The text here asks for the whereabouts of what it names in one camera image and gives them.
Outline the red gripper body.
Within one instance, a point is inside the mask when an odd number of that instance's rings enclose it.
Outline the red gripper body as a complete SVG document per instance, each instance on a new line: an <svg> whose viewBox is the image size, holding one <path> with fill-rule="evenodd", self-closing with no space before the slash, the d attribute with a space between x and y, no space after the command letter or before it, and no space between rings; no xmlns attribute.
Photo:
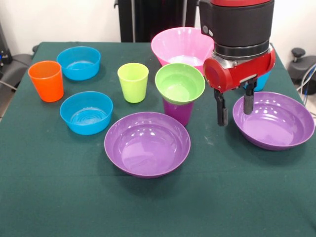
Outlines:
<svg viewBox="0 0 316 237"><path fill-rule="evenodd" d="M275 62L276 52L270 47L263 55L250 60L231 61L214 54L205 60L203 70L208 84L224 93L264 75L273 68Z"/></svg>

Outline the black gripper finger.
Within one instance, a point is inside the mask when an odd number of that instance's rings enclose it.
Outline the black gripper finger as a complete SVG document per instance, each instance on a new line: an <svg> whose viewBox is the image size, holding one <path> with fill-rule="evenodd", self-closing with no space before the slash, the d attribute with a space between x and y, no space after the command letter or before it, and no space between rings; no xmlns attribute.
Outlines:
<svg viewBox="0 0 316 237"><path fill-rule="evenodd" d="M228 124L228 110L225 104L223 93L214 89L214 98L217 103L217 122L219 126L227 126Z"/></svg>
<svg viewBox="0 0 316 237"><path fill-rule="evenodd" d="M243 99L243 111L246 115L250 115L253 111L254 104L254 88L257 85L257 78L250 79L247 82L244 99Z"/></svg>

